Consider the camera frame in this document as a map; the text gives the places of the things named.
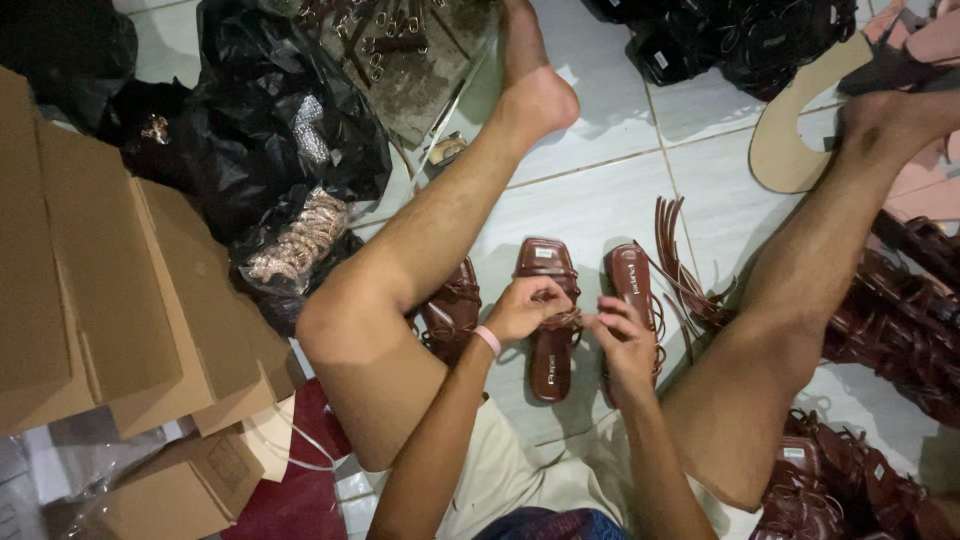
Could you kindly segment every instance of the patterned fabric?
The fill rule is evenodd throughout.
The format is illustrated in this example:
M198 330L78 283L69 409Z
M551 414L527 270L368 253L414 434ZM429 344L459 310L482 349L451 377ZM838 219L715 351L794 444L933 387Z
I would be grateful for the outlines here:
M526 506L489 524L473 540L629 540L627 533L599 510L555 512Z

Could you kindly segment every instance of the pink wristband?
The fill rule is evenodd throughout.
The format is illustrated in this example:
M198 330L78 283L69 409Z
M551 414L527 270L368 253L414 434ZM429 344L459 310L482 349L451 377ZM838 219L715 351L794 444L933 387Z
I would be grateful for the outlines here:
M500 340L493 335L490 329L481 325L473 329L473 333L482 337L483 340L487 342L487 345L490 345L490 348L493 349L493 357L500 356Z

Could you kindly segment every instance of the white label tag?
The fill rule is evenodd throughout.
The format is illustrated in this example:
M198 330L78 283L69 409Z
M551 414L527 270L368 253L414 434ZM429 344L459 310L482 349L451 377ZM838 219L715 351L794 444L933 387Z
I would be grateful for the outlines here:
M670 65L670 62L666 60L666 56L664 56L661 51L657 51L654 58L657 59L657 63L660 64L660 69L666 69L666 66Z

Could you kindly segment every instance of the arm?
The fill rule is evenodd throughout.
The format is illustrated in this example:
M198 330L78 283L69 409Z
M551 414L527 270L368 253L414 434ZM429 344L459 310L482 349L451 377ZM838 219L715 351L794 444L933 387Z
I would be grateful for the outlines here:
M584 325L607 354L610 391L623 413L630 443L639 537L716 539L690 491L660 413L651 378L655 336L643 327L633 307L608 297L601 297L598 306L601 313L585 315Z
M526 337L543 320L572 306L550 278L514 280L497 301L486 326L506 343ZM457 367L394 462L373 514L371 540L430 540L453 498L467 459L470 433L493 362L490 346L474 335Z

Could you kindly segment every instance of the hand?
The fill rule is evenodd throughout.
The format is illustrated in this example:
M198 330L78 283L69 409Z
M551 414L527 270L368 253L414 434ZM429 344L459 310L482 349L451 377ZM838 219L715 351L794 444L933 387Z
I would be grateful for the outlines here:
M611 397L625 405L654 395L657 337L643 326L639 311L622 300L601 296L597 307L600 313L582 320L607 354Z
M484 326L500 343L524 338L550 317L573 307L553 278L514 278L493 306Z

